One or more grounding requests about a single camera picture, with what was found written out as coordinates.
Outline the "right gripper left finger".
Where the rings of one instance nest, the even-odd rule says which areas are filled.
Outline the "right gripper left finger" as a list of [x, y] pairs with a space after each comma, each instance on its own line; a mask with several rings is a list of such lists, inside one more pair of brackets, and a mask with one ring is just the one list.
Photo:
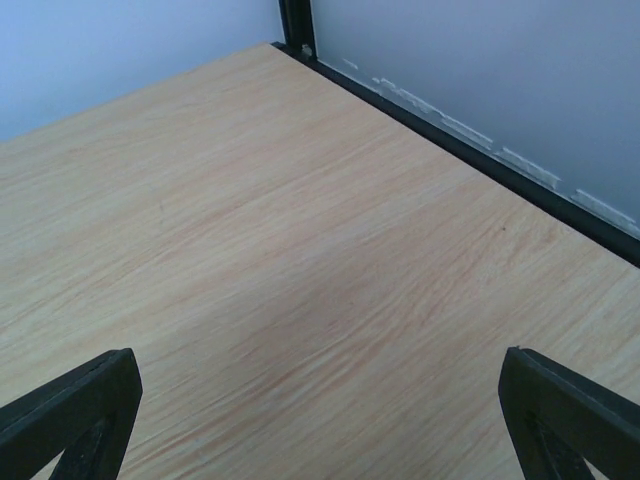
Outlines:
[[115, 479], [143, 393], [130, 348], [109, 350], [1, 408], [1, 477]]

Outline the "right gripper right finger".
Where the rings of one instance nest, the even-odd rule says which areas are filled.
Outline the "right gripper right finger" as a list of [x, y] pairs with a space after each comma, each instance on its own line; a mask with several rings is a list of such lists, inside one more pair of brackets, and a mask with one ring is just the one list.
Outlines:
[[526, 479], [639, 477], [639, 406], [532, 350], [510, 347], [503, 417]]

